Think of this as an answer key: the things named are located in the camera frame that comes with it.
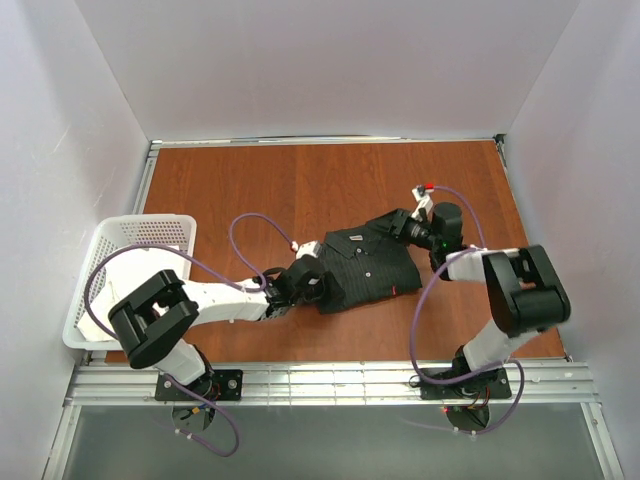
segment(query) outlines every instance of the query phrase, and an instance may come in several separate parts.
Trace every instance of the white plastic basket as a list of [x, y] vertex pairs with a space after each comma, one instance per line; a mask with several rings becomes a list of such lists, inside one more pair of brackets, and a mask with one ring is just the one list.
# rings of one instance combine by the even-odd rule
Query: white plastic basket
[[[196, 243], [196, 221], [188, 215], [156, 214], [111, 217], [100, 223], [93, 233], [64, 324], [62, 340], [67, 346], [85, 350], [122, 350], [120, 343], [115, 340], [90, 342], [78, 330], [78, 322], [85, 312], [82, 293], [87, 277], [107, 255], [128, 245], [149, 243], [177, 245], [181, 251], [193, 255], [193, 247]], [[189, 278], [190, 270], [191, 263], [185, 262], [184, 271], [176, 273], [182, 275], [182, 278]], [[104, 281], [103, 269], [93, 282], [91, 300], [100, 293]]]

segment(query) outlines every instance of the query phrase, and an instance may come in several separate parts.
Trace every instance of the metal frame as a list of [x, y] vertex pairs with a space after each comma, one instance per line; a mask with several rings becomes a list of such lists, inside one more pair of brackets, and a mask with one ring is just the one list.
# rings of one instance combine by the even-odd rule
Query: metal frame
[[[142, 181], [133, 213], [144, 211], [159, 151], [164, 147], [214, 147], [243, 145], [311, 145], [347, 143], [409, 143], [448, 140], [421, 140], [400, 137], [283, 137], [163, 142], [150, 144]], [[43, 479], [62, 477], [71, 450], [82, 406], [144, 405], [164, 406], [153, 399], [158, 373], [154, 370], [131, 370], [105, 365], [103, 356], [89, 356], [88, 366], [78, 367], [72, 377], [60, 427], [56, 434]], [[602, 417], [599, 395], [586, 363], [567, 359], [523, 361], [525, 390], [523, 403], [579, 403], [582, 406], [595, 452], [604, 478], [623, 478], [613, 443]], [[449, 364], [422, 362], [427, 368], [446, 368]], [[441, 405], [440, 400], [424, 401], [409, 379], [414, 374], [408, 362], [320, 362], [320, 363], [244, 363], [213, 365], [214, 368], [240, 368], [243, 398], [230, 402], [243, 406], [257, 405]], [[507, 366], [513, 386], [519, 382], [517, 369]], [[511, 400], [492, 400], [510, 403]], [[171, 403], [189, 404], [189, 402]]]

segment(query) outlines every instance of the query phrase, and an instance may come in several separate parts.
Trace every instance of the wooden table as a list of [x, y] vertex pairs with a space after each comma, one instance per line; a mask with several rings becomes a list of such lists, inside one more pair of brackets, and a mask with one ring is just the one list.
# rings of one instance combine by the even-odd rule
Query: wooden table
[[[303, 243], [325, 232], [361, 225], [394, 208], [415, 208], [419, 183], [450, 186], [467, 196], [491, 248], [527, 244], [505, 172], [491, 141], [162, 149], [145, 213], [192, 215], [198, 222], [195, 257], [230, 278], [252, 273], [234, 256], [227, 238], [244, 212], [274, 218]], [[434, 200], [456, 201], [436, 193]], [[478, 241], [464, 213], [465, 240]], [[246, 219], [236, 229], [240, 248], [260, 268], [288, 266], [292, 253], [266, 222]], [[412, 247], [423, 275], [427, 252]], [[191, 279], [215, 281], [193, 267]], [[407, 295], [336, 314], [293, 309], [262, 323], [219, 322], [189, 330], [211, 362], [407, 360], [409, 325], [418, 295]], [[419, 358], [449, 360], [490, 317], [483, 285], [438, 282], [421, 316]], [[554, 329], [518, 351], [520, 357], [560, 357]], [[108, 362], [124, 361], [112, 352]]]

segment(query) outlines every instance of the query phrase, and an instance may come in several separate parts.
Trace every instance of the dark garment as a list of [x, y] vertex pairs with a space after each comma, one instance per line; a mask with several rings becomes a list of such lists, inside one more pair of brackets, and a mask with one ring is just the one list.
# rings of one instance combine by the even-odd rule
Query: dark garment
[[420, 273], [407, 248], [390, 235], [371, 228], [329, 232], [319, 259], [345, 292], [343, 298], [318, 305], [320, 313], [336, 313], [422, 287]]

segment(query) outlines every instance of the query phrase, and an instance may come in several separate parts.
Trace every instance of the purple cable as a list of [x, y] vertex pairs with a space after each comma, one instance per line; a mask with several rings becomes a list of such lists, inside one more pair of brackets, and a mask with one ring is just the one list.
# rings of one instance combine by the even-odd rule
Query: purple cable
[[233, 455], [234, 453], [236, 453], [236, 451], [238, 450], [238, 448], [240, 447], [240, 428], [238, 427], [238, 424], [236, 423], [236, 421], [233, 419], [233, 417], [229, 414], [229, 412], [227, 412], [224, 408], [220, 407], [219, 405], [216, 405], [215, 403], [213, 403], [211, 400], [207, 400], [204, 397], [201, 397], [200, 395], [198, 395], [195, 392], [192, 392], [191, 390], [189, 390], [188, 388], [186, 388], [185, 386], [181, 385], [180, 383], [178, 383], [178, 381], [173, 378], [171, 375], [165, 374], [164, 375], [165, 378], [167, 380], [169, 380], [171, 382], [171, 384], [177, 388], [178, 390], [180, 390], [181, 392], [189, 395], [190, 397], [198, 400], [199, 402], [205, 403], [206, 405], [208, 405], [209, 407], [213, 408], [217, 413], [219, 413], [220, 415], [222, 415], [227, 422], [229, 422], [229, 425], [231, 426], [231, 429], [233, 430], [233, 435], [235, 437], [235, 444], [233, 445], [233, 447], [231, 448], [231, 450], [229, 451], [224, 451], [224, 450], [220, 450], [218, 447], [211, 445], [209, 442], [207, 442], [204, 438], [199, 437], [198, 435], [194, 435], [193, 433], [189, 432], [188, 430], [184, 430], [182, 428], [178, 428], [178, 431], [180, 433], [182, 433], [183, 435], [187, 436], [187, 438], [191, 438], [193, 440], [195, 440], [196, 442], [198, 442], [200, 445], [202, 445], [203, 447], [209, 449], [210, 451], [212, 451], [213, 453], [215, 453], [216, 455], [219, 455], [221, 457], [230, 457], [231, 455]]
[[89, 315], [91, 320], [93, 320], [93, 322], [100, 328], [100, 330], [102, 330], [104, 333], [106, 333], [107, 335], [109, 335], [109, 336], [111, 336], [111, 337], [113, 337], [113, 338], [115, 338], [117, 340], [117, 337], [116, 337], [115, 333], [113, 333], [111, 330], [109, 330], [107, 327], [104, 326], [104, 324], [98, 319], [98, 317], [96, 316], [96, 314], [94, 313], [94, 311], [91, 308], [91, 301], [89, 299], [89, 296], [91, 294], [91, 286], [93, 285], [93, 282], [95, 281], [95, 278], [98, 275], [98, 273], [100, 273], [100, 271], [104, 268], [104, 266], [107, 263], [109, 263], [111, 260], [113, 260], [118, 255], [122, 255], [123, 253], [129, 252], [131, 250], [137, 250], [137, 249], [152, 248], [152, 249], [157, 249], [157, 250], [165, 250], [167, 252], [171, 252], [171, 253], [174, 253], [176, 255], [179, 255], [180, 257], [188, 260], [189, 262], [193, 263], [194, 265], [197, 265], [198, 267], [203, 269], [205, 272], [207, 272], [210, 275], [213, 275], [214, 277], [218, 278], [222, 283], [224, 283], [225, 285], [227, 285], [227, 286], [229, 286], [231, 288], [235, 288], [236, 290], [240, 290], [240, 291], [244, 291], [244, 292], [248, 292], [248, 293], [256, 293], [256, 292], [263, 291], [265, 289], [266, 285], [267, 285], [267, 281], [264, 278], [264, 275], [262, 274], [262, 272], [260, 270], [258, 270], [258, 268], [253, 266], [251, 263], [249, 263], [247, 261], [246, 258], [244, 258], [244, 256], [240, 253], [240, 250], [238, 250], [238, 247], [237, 247], [237, 245], [235, 243], [235, 240], [233, 239], [233, 228], [235, 227], [235, 224], [239, 220], [241, 220], [241, 219], [243, 219], [245, 217], [260, 217], [260, 218], [266, 220], [267, 222], [269, 222], [271, 225], [273, 225], [276, 228], [276, 230], [278, 230], [278, 232], [280, 232], [280, 234], [285, 238], [285, 240], [287, 240], [289, 245], [292, 245], [293, 241], [284, 232], [284, 230], [282, 230], [282, 228], [280, 228], [280, 226], [276, 222], [274, 222], [269, 217], [267, 217], [266, 215], [263, 215], [261, 213], [245, 213], [244, 215], [240, 215], [239, 217], [237, 217], [231, 223], [231, 227], [229, 228], [229, 240], [231, 241], [231, 246], [233, 247], [233, 251], [238, 255], [240, 260], [242, 260], [242, 262], [247, 267], [249, 267], [251, 270], [253, 270], [257, 274], [257, 276], [260, 277], [260, 286], [259, 287], [252, 288], [252, 287], [244, 287], [242, 285], [238, 285], [237, 283], [233, 282], [232, 280], [229, 280], [227, 277], [225, 277], [221, 273], [216, 272], [211, 267], [208, 267], [207, 265], [205, 265], [201, 261], [196, 260], [191, 255], [188, 255], [188, 254], [186, 254], [184, 252], [181, 252], [180, 250], [176, 250], [175, 248], [171, 248], [171, 247], [169, 247], [167, 245], [160, 245], [160, 244], [129, 245], [127, 247], [121, 248], [120, 250], [116, 250], [115, 252], [111, 253], [110, 255], [107, 255], [96, 266], [96, 268], [93, 269], [93, 271], [89, 274], [89, 277], [87, 278], [87, 283], [85, 284], [84, 292], [83, 292], [83, 295], [82, 295], [82, 298], [84, 300], [84, 308], [87, 311], [87, 315]]
[[[411, 364], [413, 365], [413, 369], [416, 371], [420, 379], [426, 383], [430, 383], [432, 385], [454, 385], [456, 383], [469, 380], [470, 378], [476, 377], [477, 375], [483, 372], [486, 372], [488, 370], [493, 370], [503, 365], [503, 362], [492, 362], [477, 370], [474, 370], [473, 372], [465, 373], [464, 375], [460, 375], [458, 377], [449, 378], [446, 380], [437, 380], [435, 378], [427, 377], [422, 372], [422, 370], [420, 370], [420, 367], [418, 366], [418, 360], [416, 358], [416, 333], [418, 329], [418, 323], [420, 321], [420, 312], [422, 311], [422, 307], [424, 306], [424, 303], [427, 299], [427, 296], [429, 295], [429, 292], [431, 292], [431, 289], [433, 289], [433, 286], [435, 285], [436, 281], [438, 280], [438, 278], [440, 278], [440, 275], [449, 267], [449, 265], [451, 265], [456, 260], [462, 258], [467, 253], [475, 252], [476, 250], [477, 250], [476, 248], [468, 248], [448, 258], [447, 261], [445, 261], [429, 279], [429, 283], [427, 283], [427, 286], [422, 291], [422, 294], [420, 295], [420, 299], [418, 300], [418, 305], [416, 305], [416, 310], [415, 310], [415, 313], [413, 314], [413, 321], [411, 322], [411, 332], [409, 334], [409, 356], [411, 358]], [[507, 419], [515, 411], [516, 407], [518, 406], [518, 403], [520, 403], [520, 399], [522, 398], [522, 393], [524, 392], [524, 383], [525, 383], [524, 369], [522, 368], [522, 365], [520, 364], [520, 362], [515, 358], [511, 359], [509, 363], [515, 363], [516, 366], [518, 367], [518, 370], [520, 371], [520, 388], [518, 389], [516, 398], [514, 399], [513, 404], [509, 407], [509, 410], [507, 410], [507, 413], [505, 413], [500, 420], [498, 420], [495, 424], [491, 425], [490, 427], [487, 427], [484, 430], [476, 432], [476, 434], [484, 434], [484, 433], [489, 433], [494, 431], [496, 428], [498, 428], [500, 425], [502, 425], [504, 422], [507, 421]], [[451, 431], [451, 429], [448, 429], [445, 427], [438, 427], [435, 425], [423, 425], [420, 423], [408, 422], [406, 420], [403, 420], [403, 421], [405, 423], [409, 423], [410, 425], [414, 425], [422, 428]], [[461, 431], [463, 433], [473, 434], [473, 431], [467, 431], [467, 430], [461, 430]]]
[[[504, 422], [506, 422], [509, 419], [509, 417], [511, 417], [513, 412], [515, 412], [516, 407], [518, 406], [518, 404], [520, 403], [520, 399], [522, 398], [522, 394], [524, 393], [524, 368], [522, 368], [522, 364], [515, 358], [512, 358], [506, 363], [514, 363], [516, 367], [518, 367], [518, 371], [520, 372], [520, 387], [518, 388], [518, 393], [516, 394], [516, 398], [513, 400], [513, 403], [511, 404], [507, 412], [502, 416], [502, 418], [500, 418], [500, 420], [498, 420], [493, 425], [488, 426], [484, 430], [457, 430], [458, 432], [466, 433], [467, 435], [484, 435], [485, 433], [493, 432], [498, 427], [500, 427]], [[411, 422], [409, 420], [405, 420], [404, 418], [402, 419], [402, 421], [407, 425], [411, 425], [414, 427], [427, 428], [429, 430], [440, 430], [442, 432], [452, 431], [451, 428], [439, 427], [437, 425], [426, 425], [424, 423], [418, 423], [418, 422]]]
[[480, 219], [478, 218], [478, 215], [476, 215], [475, 210], [473, 209], [469, 201], [465, 198], [465, 196], [451, 187], [436, 185], [433, 187], [433, 189], [440, 190], [441, 192], [448, 192], [452, 195], [455, 195], [456, 197], [458, 197], [458, 200], [460, 200], [464, 204], [464, 206], [467, 207], [467, 210], [469, 210], [469, 213], [471, 214], [471, 217], [473, 218], [473, 221], [476, 224], [476, 228], [478, 229], [478, 235], [480, 236], [480, 246], [482, 248], [486, 248], [487, 242], [484, 239], [484, 232], [482, 230], [482, 226], [480, 225]]

